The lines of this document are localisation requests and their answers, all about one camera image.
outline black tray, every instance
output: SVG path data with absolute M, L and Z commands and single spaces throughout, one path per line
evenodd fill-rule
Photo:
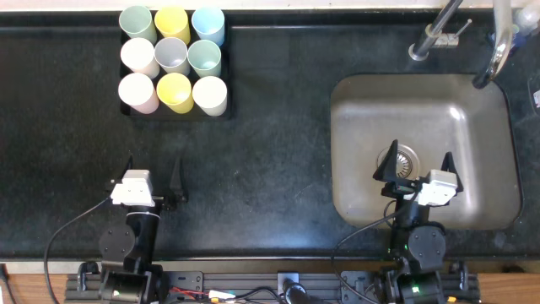
M 192 12 L 188 12 L 188 19 L 191 20 Z M 163 36 L 157 30 L 158 33 L 158 41 L 163 39 Z M 195 41 L 199 41 L 199 37 L 197 35 L 197 32 L 193 29 L 190 22 L 190 31 L 191 31 L 191 40 L 189 46 L 193 44 Z M 232 114 L 232 94 L 231 94 L 231 86 L 230 86 L 230 61 L 229 61 L 229 26 L 225 21 L 225 42 L 222 46 L 219 47 L 221 50 L 221 75 L 219 76 L 224 82 L 225 85 L 227 85 L 227 108 L 225 109 L 225 112 L 221 114 L 218 117 L 212 117 L 206 114 L 203 109 L 201 109 L 200 106 L 197 105 L 197 103 L 194 103 L 193 108 L 185 114 L 178 114 L 174 111 L 172 111 L 168 106 L 166 106 L 163 102 L 159 102 L 158 109 L 150 114 L 143 114 L 126 103 L 124 103 L 120 97 L 118 97 L 118 100 L 120 101 L 120 113 L 123 115 L 132 117 L 134 119 L 145 119 L 145 120 L 155 120 L 155 121 L 185 121 L 185 122 L 203 122 L 203 121 L 226 121 L 229 120 Z M 124 44 L 126 41 L 128 41 L 130 38 L 129 36 L 124 33 L 124 31 L 121 32 L 121 43 Z M 190 67 L 190 73 L 187 75 L 187 78 L 193 85 L 200 79 L 200 77 L 197 75 L 197 73 L 193 70 L 193 68 Z M 120 61 L 120 79 L 123 79 L 128 74 L 132 73 L 132 70 L 126 67 L 122 60 Z M 154 83 L 154 88 L 158 85 L 159 80 L 165 76 L 167 72 L 162 68 L 159 67 L 159 74 L 156 78 L 152 79 L 152 82 Z

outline blue cup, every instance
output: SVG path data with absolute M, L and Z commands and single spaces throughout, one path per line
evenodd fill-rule
M 200 8 L 192 16 L 193 29 L 201 40 L 218 46 L 225 42 L 225 16 L 219 8 Z

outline sink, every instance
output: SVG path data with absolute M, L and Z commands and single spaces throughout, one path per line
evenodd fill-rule
M 472 75 L 358 75 L 332 92 L 332 196 L 339 214 L 362 226 L 390 201 L 372 178 L 392 140 L 397 174 L 407 179 L 440 169 L 454 156 L 464 191 L 429 219 L 451 229 L 490 230 L 513 223 L 521 195 L 505 95 Z

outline faucet handle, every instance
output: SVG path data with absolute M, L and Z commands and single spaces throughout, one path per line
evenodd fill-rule
M 440 34 L 433 48 L 454 48 L 459 44 L 459 35 L 472 23 L 471 19 L 467 20 L 465 25 L 463 25 L 455 34 Z

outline wooden floor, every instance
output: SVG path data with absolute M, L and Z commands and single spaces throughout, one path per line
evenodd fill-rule
M 45 286 L 43 274 L 14 274 L 11 287 L 18 304 L 52 303 Z M 52 288 L 63 303 L 67 276 L 51 276 Z M 480 274 L 480 292 L 483 304 L 540 303 L 540 274 Z M 3 303 L 10 304 L 2 283 Z

